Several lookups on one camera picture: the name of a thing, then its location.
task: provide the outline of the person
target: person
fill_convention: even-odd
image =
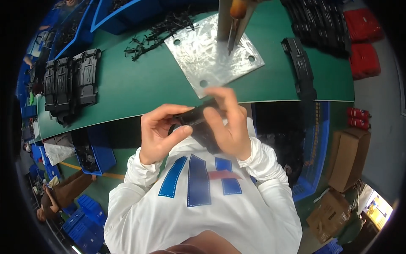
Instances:
[[[141,147],[109,193],[104,240],[112,253],[297,253],[302,227],[275,151],[255,137],[232,89],[205,92],[227,118],[203,111],[223,153],[210,154],[190,126],[168,135],[172,116],[191,107],[164,104],[143,115]]]
[[[37,219],[42,222],[55,219],[56,213],[68,207],[93,181],[96,181],[96,175],[83,174],[80,170],[53,189],[43,185],[45,194],[41,198],[41,207],[37,210]]]

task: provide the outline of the yellow floor line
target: yellow floor line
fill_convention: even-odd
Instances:
[[[75,166],[66,162],[60,162],[60,164],[77,169],[77,170],[82,170],[81,167]],[[104,173],[103,176],[105,177],[110,177],[110,178],[115,178],[115,179],[121,179],[124,180],[124,175],[119,175],[119,174],[113,174],[113,173]]]

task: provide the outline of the green workbench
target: green workbench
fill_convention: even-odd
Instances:
[[[213,13],[196,17],[203,19]],[[50,119],[44,110],[45,98],[38,101],[38,119],[41,138],[103,122],[133,117],[149,112],[163,103],[200,105],[191,85],[163,45],[136,62],[124,57],[131,38],[141,38],[148,31],[111,35],[95,32],[90,48],[100,48],[98,63],[97,103],[81,110],[78,119],[66,128]],[[239,102],[298,100],[295,91],[295,71],[291,60],[281,46],[286,37],[294,37],[291,20],[280,1],[261,3],[254,12],[245,33],[252,41],[265,66],[231,82]],[[313,86],[319,100],[354,101],[354,87],[350,64],[314,48],[305,48],[314,75]]]

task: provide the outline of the blue stripe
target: blue stripe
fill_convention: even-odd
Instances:
[[[183,156],[175,161],[175,163],[165,176],[164,182],[162,183],[158,196],[165,196],[169,198],[175,197],[177,180],[187,159],[188,158],[186,156]]]
[[[212,199],[206,162],[192,154],[189,160],[188,207],[208,204],[212,204]]]
[[[228,170],[230,172],[233,172],[231,161],[216,157],[216,170],[217,171]],[[242,194],[241,186],[238,183],[237,179],[224,178],[224,179],[221,179],[221,183],[223,184],[223,194],[224,195]]]

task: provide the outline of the cardboard box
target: cardboard box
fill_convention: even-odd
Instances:
[[[331,187],[344,192],[361,178],[370,140],[371,133],[358,128],[333,133],[327,169],[327,178],[330,178],[328,184]]]
[[[341,230],[350,218],[350,204],[336,190],[329,190],[306,219],[310,231],[324,243]]]

